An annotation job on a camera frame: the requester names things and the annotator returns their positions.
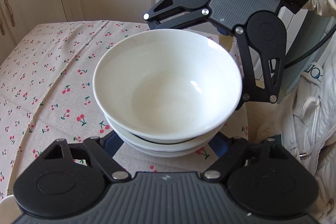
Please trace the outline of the white bowl far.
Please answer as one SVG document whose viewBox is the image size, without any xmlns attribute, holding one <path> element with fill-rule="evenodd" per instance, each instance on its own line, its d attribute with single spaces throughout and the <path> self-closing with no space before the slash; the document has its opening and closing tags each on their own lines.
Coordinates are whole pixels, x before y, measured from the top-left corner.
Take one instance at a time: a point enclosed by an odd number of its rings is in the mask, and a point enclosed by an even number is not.
<svg viewBox="0 0 336 224">
<path fill-rule="evenodd" d="M 15 200 L 14 195 L 7 196 L 0 203 L 0 224 L 14 223 L 22 212 Z"/>
</svg>

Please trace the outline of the white floral bowl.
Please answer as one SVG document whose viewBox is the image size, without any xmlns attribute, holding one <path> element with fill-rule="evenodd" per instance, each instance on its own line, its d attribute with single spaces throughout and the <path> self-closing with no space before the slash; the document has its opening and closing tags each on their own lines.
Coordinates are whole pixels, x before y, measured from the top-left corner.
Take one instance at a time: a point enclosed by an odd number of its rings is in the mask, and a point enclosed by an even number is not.
<svg viewBox="0 0 336 224">
<path fill-rule="evenodd" d="M 98 62 L 92 87 L 115 124 L 144 138 L 172 141 L 224 125 L 240 101 L 242 76 L 217 42 L 164 29 L 114 45 Z"/>
<path fill-rule="evenodd" d="M 147 155 L 165 158 L 180 157 L 195 152 L 196 150 L 205 146 L 225 125 L 225 123 L 223 123 L 205 135 L 183 141 L 181 143 L 160 144 L 131 134 L 126 129 L 123 129 L 121 126 L 118 126 L 116 123 L 112 122 L 106 115 L 104 115 L 104 117 L 106 122 L 100 122 L 101 132 L 103 130 L 113 129 L 126 144 L 130 145 L 134 149 Z"/>
</svg>

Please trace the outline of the cherry print tablecloth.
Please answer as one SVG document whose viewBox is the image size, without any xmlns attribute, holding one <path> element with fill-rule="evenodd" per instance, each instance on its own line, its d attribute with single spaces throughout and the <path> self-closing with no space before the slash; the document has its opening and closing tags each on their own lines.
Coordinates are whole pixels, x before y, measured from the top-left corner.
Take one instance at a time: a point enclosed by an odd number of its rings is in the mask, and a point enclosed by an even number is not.
<svg viewBox="0 0 336 224">
<path fill-rule="evenodd" d="M 80 144 L 113 131 L 100 130 L 106 120 L 94 97 L 93 74 L 114 45 L 145 31 L 151 30 L 138 23 L 66 22 L 41 24 L 22 39 L 1 65 L 1 198 L 13 193 L 18 177 L 55 140 Z M 220 132 L 246 138 L 246 107 L 235 110 Z M 190 140 L 138 137 L 160 144 Z M 210 142 L 171 158 L 147 155 L 123 142 L 113 158 L 132 174 L 203 172 L 218 159 Z"/>
</svg>

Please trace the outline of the white floral bowl right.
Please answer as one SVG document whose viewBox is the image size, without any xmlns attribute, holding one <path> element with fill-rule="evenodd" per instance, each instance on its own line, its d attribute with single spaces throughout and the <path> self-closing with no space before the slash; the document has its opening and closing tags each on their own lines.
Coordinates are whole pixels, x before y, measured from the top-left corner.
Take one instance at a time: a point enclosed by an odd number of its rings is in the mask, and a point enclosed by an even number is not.
<svg viewBox="0 0 336 224">
<path fill-rule="evenodd" d="M 130 145 L 134 149 L 147 155 L 165 158 L 180 157 L 195 152 L 196 150 L 205 146 L 225 125 L 225 123 L 223 123 L 205 135 L 183 141 L 181 143 L 160 144 L 131 134 L 126 129 L 123 129 L 121 126 L 118 126 L 116 123 L 112 122 L 106 115 L 104 115 L 104 117 L 106 122 L 100 122 L 101 132 L 103 130 L 113 129 L 126 144 Z"/>
</svg>

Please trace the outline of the white jacket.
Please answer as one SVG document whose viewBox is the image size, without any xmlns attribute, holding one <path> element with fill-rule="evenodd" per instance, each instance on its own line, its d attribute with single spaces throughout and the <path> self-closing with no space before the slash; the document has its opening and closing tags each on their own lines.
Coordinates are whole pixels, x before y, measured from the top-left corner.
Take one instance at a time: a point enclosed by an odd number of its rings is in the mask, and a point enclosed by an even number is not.
<svg viewBox="0 0 336 224">
<path fill-rule="evenodd" d="M 320 223 L 335 223 L 335 46 L 323 66 L 311 63 L 303 69 L 298 87 L 259 133 L 280 135 L 282 145 L 318 182 L 312 215 Z"/>
</svg>

